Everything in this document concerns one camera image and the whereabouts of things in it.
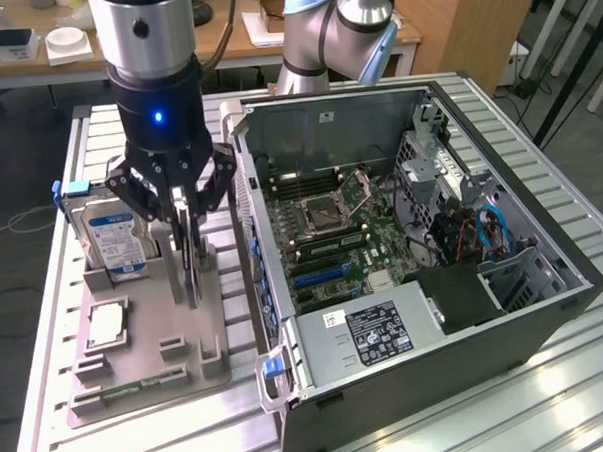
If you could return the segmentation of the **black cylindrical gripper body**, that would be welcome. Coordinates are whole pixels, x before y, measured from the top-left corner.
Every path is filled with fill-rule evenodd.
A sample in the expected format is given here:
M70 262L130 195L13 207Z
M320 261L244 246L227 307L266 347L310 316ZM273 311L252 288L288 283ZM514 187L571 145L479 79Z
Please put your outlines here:
M198 59L165 77L136 77L112 64L107 70L127 140L121 171L133 168L151 183L163 179L170 188L195 191L213 150Z

